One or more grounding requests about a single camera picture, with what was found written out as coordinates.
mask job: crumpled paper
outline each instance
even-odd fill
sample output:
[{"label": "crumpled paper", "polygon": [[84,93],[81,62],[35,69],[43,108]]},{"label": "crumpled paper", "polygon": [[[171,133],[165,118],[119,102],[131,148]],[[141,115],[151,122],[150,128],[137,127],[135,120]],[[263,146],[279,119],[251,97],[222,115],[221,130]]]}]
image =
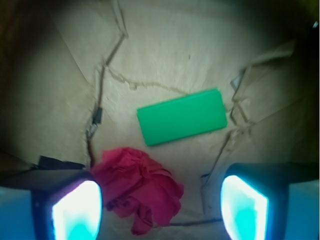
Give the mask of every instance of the crumpled paper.
[{"label": "crumpled paper", "polygon": [[101,186],[103,205],[120,218],[134,214],[132,234],[146,234],[153,221],[168,226],[180,208],[184,186],[145,152],[133,148],[105,151],[91,170]]}]

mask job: green block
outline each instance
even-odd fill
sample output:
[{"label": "green block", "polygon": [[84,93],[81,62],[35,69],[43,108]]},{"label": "green block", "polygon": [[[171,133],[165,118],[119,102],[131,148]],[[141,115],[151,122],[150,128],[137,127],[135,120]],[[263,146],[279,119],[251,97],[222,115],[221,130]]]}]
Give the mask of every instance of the green block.
[{"label": "green block", "polygon": [[147,146],[225,128],[228,125],[221,93],[212,89],[139,108]]}]

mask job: red tissue paper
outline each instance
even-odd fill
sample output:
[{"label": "red tissue paper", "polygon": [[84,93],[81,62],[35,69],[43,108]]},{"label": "red tissue paper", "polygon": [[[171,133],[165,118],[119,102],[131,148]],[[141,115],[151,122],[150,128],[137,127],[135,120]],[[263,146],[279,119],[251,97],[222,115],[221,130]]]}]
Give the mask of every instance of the red tissue paper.
[{"label": "red tissue paper", "polygon": [[168,226],[181,208],[184,186],[143,151],[129,147],[105,151],[102,163],[91,172],[108,211],[120,218],[134,214],[131,232],[136,236],[149,232],[153,221]]}]

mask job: tan surface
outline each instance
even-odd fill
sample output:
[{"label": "tan surface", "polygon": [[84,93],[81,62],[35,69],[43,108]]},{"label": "tan surface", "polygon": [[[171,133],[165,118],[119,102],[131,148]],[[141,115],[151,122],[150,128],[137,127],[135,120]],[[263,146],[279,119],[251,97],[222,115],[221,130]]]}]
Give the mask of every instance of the tan surface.
[{"label": "tan surface", "polygon": [[[12,59],[6,60],[9,78],[1,75],[4,86],[1,93],[5,96],[0,102],[0,148],[30,163],[37,163],[39,155],[45,155],[89,165],[86,130],[97,106],[98,71],[119,40],[120,30],[110,1],[58,1],[60,5],[47,6],[39,2],[21,9],[17,22],[26,23],[18,28],[12,37],[17,40],[6,49]],[[247,118],[257,123],[254,127],[238,129],[252,123],[242,119],[239,108],[238,126],[230,118],[235,94],[230,81],[252,60],[261,61],[256,57],[290,40],[289,30],[295,26],[301,29],[304,21],[298,21],[301,24],[297,25],[287,21],[288,25],[282,25],[282,21],[277,21],[283,16],[276,19],[263,12],[263,2],[258,8],[253,8],[251,1],[231,0],[120,0],[119,3],[128,39],[123,40],[105,68],[104,112],[91,142],[92,152],[99,162],[104,150],[137,148],[170,170],[177,182],[185,185],[182,208],[173,223],[220,217],[220,182],[233,162],[282,162],[289,156],[297,161],[305,156],[319,159],[319,144],[314,141],[319,142],[319,135],[312,127],[319,124],[319,116],[312,111],[317,106],[311,104],[315,95],[307,94],[307,98],[297,95],[302,88],[294,72],[289,71],[288,75],[293,77],[293,84],[287,84],[280,72],[272,72],[244,89],[245,99],[237,104],[239,108],[246,107]],[[261,88],[258,82],[263,81],[272,84]],[[159,146],[145,146],[137,108],[209,88],[222,92],[227,128]],[[266,96],[271,104],[262,109],[260,104]],[[306,106],[311,112],[305,117],[299,110]],[[304,117],[307,122],[300,122]],[[234,150],[218,158],[231,131],[237,133]],[[207,187],[211,195],[206,198],[211,201],[211,211],[204,214],[200,177],[210,173],[215,162],[212,184]],[[104,211],[99,239],[133,238],[131,225],[131,218],[119,219]],[[220,222],[156,227],[143,238],[226,239],[227,236]]]}]

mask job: cardboard floor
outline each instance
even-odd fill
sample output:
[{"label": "cardboard floor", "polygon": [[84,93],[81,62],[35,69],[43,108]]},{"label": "cardboard floor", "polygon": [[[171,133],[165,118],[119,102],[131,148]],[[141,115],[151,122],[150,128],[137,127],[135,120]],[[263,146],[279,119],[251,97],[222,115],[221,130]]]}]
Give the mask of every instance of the cardboard floor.
[{"label": "cardboard floor", "polygon": [[[219,193],[230,164],[319,160],[310,73],[318,67],[289,42],[292,28],[250,1],[120,0],[121,14],[115,2],[21,7],[20,35],[7,50],[0,148],[28,163],[43,155],[88,168],[90,154],[97,164],[105,150],[143,150],[185,193],[176,225],[141,239],[228,239]],[[137,108],[212,88],[222,93],[226,128],[145,146]],[[102,123],[88,152],[98,105]],[[132,239],[131,224],[104,210],[98,238]]]}]

